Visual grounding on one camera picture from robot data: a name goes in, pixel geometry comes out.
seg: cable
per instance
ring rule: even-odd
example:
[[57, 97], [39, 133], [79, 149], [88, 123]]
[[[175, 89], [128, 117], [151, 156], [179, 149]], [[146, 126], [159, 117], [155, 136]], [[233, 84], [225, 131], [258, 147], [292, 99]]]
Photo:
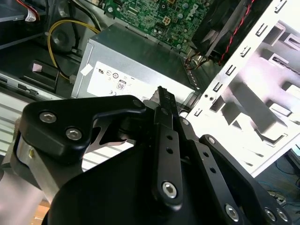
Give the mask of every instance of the cable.
[[186, 69], [189, 69], [189, 70], [192, 69], [191, 67], [189, 67], [188, 63], [191, 62], [191, 60], [192, 60], [193, 57], [195, 57], [195, 56], [197, 56], [199, 54], [200, 54], [200, 52], [196, 52], [195, 54], [191, 55], [190, 57], [187, 57], [187, 59], [184, 62], [185, 66], [186, 66]]
[[296, 180], [295, 185], [298, 187], [298, 181], [300, 180], [300, 178], [298, 178], [298, 180]]
[[233, 38], [234, 38], [234, 36], [236, 35], [236, 33], [238, 32], [238, 30], [240, 29], [240, 27], [244, 24], [244, 21], [245, 21], [247, 15], [250, 13], [250, 9], [251, 9], [251, 7], [252, 7], [252, 5], [253, 5], [254, 2], [255, 2], [255, 0], [251, 0], [251, 2], [248, 4], [247, 10], [246, 10], [244, 16], [242, 17], [242, 19], [241, 19], [239, 25], [235, 28], [233, 34], [231, 35], [231, 37], [230, 37], [230, 39], [229, 39], [229, 44], [228, 44], [227, 47], [226, 47], [226, 51], [223, 53], [223, 55], [222, 55], [222, 57], [221, 57], [221, 59], [220, 59], [220, 61], [219, 61], [219, 66], [221, 65], [221, 63], [222, 63], [222, 61], [223, 61], [225, 55], [229, 52], [229, 47], [230, 47], [231, 44], [233, 43]]
[[52, 60], [52, 63], [54, 64], [54, 66], [59, 70], [60, 72], [60, 75], [65, 78], [66, 80], [69, 80], [68, 76], [66, 76], [62, 70], [59, 68], [59, 65], [57, 63], [57, 61], [55, 60], [54, 58], [54, 54], [52, 52], [52, 48], [51, 48], [51, 34], [53, 33], [53, 31], [55, 30], [55, 28], [57, 28], [59, 25], [63, 24], [63, 23], [77, 23], [79, 25], [82, 25], [86, 28], [89, 28], [91, 31], [95, 32], [96, 34], [100, 33], [99, 30], [97, 30], [95, 27], [87, 24], [87, 23], [84, 23], [84, 22], [81, 22], [81, 21], [77, 21], [77, 20], [69, 20], [69, 19], [62, 19], [62, 20], [59, 20], [57, 22], [55, 22], [51, 28], [49, 29], [48, 31], [48, 37], [47, 37], [47, 46], [48, 46], [48, 51], [49, 51], [49, 54], [50, 54], [50, 58]]
[[290, 183], [292, 183], [297, 189], [299, 189], [300, 190], [300, 187], [298, 187], [298, 186], [296, 186], [295, 184], [294, 184], [294, 181], [291, 181], [288, 177], [287, 177], [287, 175], [285, 174], [285, 173], [283, 173], [281, 170], [279, 170], [279, 172], [290, 182]]
[[198, 69], [200, 66], [202, 66], [204, 63], [208, 62], [210, 59], [207, 58], [206, 60], [202, 61], [203, 59], [201, 59], [201, 61], [198, 63], [198, 65], [194, 68], [195, 69]]
[[39, 14], [38, 12], [31, 6], [25, 4], [24, 2], [22, 2], [22, 0], [16, 0], [20, 5], [24, 6], [25, 8], [27, 8], [29, 11], [33, 12], [33, 14], [35, 15], [35, 17], [40, 20]]
[[49, 16], [49, 1], [48, 0], [45, 0], [45, 9], [46, 9], [46, 15], [45, 15], [44, 24], [47, 23], [48, 16]]
[[265, 181], [260, 181], [260, 180], [258, 180], [257, 182], [258, 182], [258, 183], [265, 184], [265, 185], [268, 185], [269, 187], [271, 187], [271, 188], [272, 188], [272, 189], [274, 189], [275, 191], [281, 192], [282, 194], [283, 194], [283, 193], [285, 193], [285, 192], [283, 192], [283, 191], [281, 191], [281, 190], [277, 189], [277, 188], [276, 188], [276, 187], [274, 187], [273, 185], [269, 184], [268, 182], [265, 182]]
[[288, 175], [297, 175], [296, 173], [290, 173], [290, 172], [286, 172], [286, 171], [283, 171], [282, 169], [279, 168], [278, 166], [278, 160], [275, 161], [275, 166], [277, 167], [277, 169], [285, 174], [288, 174]]
[[[70, 2], [68, 3], [68, 8], [69, 8], [70, 17], [72, 19], [74, 19], [73, 8], [72, 8], [72, 5], [71, 5]], [[74, 31], [74, 37], [75, 37], [75, 45], [73, 46], [73, 49], [77, 50], [78, 46], [79, 46], [80, 36], [79, 36], [79, 33], [78, 33], [78, 29], [76, 27], [76, 24], [73, 23], [73, 22], [71, 24], [72, 24], [72, 28], [73, 28], [73, 31]]]
[[82, 3], [80, 3], [79, 1], [77, 0], [71, 0], [73, 3], [75, 3], [75, 6], [83, 11], [86, 15], [88, 15], [88, 17], [92, 20], [92, 22], [94, 23], [95, 25], [95, 28], [97, 30], [100, 30], [101, 31], [101, 26], [100, 26], [100, 23], [98, 21], [98, 19], [96, 18], [95, 14], [92, 13], [92, 11], [90, 11], [88, 8], [86, 8]]

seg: slot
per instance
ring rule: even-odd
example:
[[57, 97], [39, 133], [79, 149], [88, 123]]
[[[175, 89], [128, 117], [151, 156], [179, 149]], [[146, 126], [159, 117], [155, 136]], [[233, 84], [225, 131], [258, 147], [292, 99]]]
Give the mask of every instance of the slot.
[[256, 36], [260, 37], [265, 32], [267, 27], [268, 27], [268, 25], [263, 23], [262, 26], [260, 27], [260, 29], [256, 32]]
[[231, 65], [231, 66], [229, 67], [229, 69], [226, 71], [226, 74], [227, 74], [228, 76], [230, 76], [230, 75], [234, 72], [235, 69], [236, 69], [236, 67], [235, 67], [234, 65]]
[[202, 113], [202, 110], [198, 109], [197, 112], [194, 114], [194, 116], [199, 116], [200, 113]]
[[5, 79], [5, 78], [3, 78], [3, 77], [0, 77], [0, 82], [7, 83], [7, 82], [8, 82], [8, 80], [7, 80], [7, 79]]
[[214, 87], [213, 91], [214, 92], [218, 92], [221, 89], [222, 86], [223, 86], [223, 84], [221, 84], [220, 82], [218, 82], [216, 84], [216, 86]]
[[289, 42], [293, 43], [298, 48], [300, 48], [300, 43], [297, 40], [293, 39], [292, 37], [290, 37]]
[[244, 48], [244, 50], [240, 53], [241, 57], [244, 58], [248, 54], [248, 52], [250, 51], [250, 49], [251, 49], [251, 47], [246, 46]]
[[287, 3], [287, 0], [280, 0], [280, 3], [275, 7], [275, 13], [279, 13], [283, 6]]
[[22, 84], [18, 84], [18, 88], [21, 90], [28, 90], [28, 88]]

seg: blue cable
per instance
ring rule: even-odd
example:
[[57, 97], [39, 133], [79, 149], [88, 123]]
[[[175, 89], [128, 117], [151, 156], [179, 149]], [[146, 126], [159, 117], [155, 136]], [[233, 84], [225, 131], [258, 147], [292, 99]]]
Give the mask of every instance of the blue cable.
[[290, 182], [292, 183], [296, 188], [298, 188], [300, 190], [300, 187], [298, 187], [297, 185], [294, 184], [294, 181], [290, 180], [290, 178], [287, 177], [287, 175], [285, 173], [283, 173], [282, 171], [279, 170], [279, 172]]
[[278, 192], [281, 192], [282, 194], [288, 195], [285, 191], [279, 190], [278, 188], [274, 187], [273, 185], [269, 184], [268, 182], [260, 181], [260, 180], [257, 180], [257, 182], [258, 182], [258, 183], [265, 184], [265, 185], [268, 185], [269, 187], [271, 187], [271, 188], [274, 189], [275, 191], [278, 191]]

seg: white sticker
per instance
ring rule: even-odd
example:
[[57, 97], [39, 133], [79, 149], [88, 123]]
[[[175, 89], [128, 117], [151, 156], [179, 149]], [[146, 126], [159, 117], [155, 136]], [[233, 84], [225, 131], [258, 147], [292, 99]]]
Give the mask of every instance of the white sticker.
[[82, 73], [83, 76], [86, 76], [92, 69], [93, 69], [93, 67], [88, 63], [88, 64], [80, 71], [80, 73]]
[[28, 9], [28, 14], [27, 17], [25, 19], [26, 22], [35, 22], [37, 20], [36, 16], [34, 15], [34, 13]]
[[33, 72], [42, 72], [43, 67], [37, 63], [33, 63], [32, 71]]
[[98, 97], [133, 95], [143, 101], [150, 99], [156, 90], [157, 87], [97, 62], [87, 92]]

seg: power supply label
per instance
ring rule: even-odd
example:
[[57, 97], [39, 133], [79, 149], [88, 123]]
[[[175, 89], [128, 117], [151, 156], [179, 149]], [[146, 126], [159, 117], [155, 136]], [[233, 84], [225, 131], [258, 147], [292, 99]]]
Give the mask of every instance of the power supply label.
[[97, 62], [87, 92], [98, 97], [133, 95], [143, 101], [150, 99], [156, 89], [157, 87]]

